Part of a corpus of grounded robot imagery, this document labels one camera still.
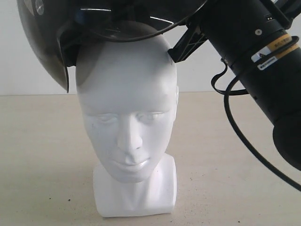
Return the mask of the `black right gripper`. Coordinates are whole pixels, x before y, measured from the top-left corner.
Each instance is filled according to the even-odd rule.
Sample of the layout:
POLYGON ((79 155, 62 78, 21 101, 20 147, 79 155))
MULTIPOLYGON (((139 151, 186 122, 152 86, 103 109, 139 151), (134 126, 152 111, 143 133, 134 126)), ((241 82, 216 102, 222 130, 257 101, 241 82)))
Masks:
POLYGON ((175 63, 185 61, 193 52, 207 41, 199 23, 191 22, 188 29, 168 53, 175 63))

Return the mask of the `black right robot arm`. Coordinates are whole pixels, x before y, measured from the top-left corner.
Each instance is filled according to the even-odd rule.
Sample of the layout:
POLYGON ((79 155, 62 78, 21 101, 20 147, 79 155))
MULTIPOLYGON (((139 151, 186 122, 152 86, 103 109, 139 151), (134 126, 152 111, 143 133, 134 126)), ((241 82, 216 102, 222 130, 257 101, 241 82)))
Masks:
POLYGON ((298 0, 208 0, 169 50, 184 61, 209 41, 273 124, 280 155, 301 167, 301 48, 287 30, 298 0))

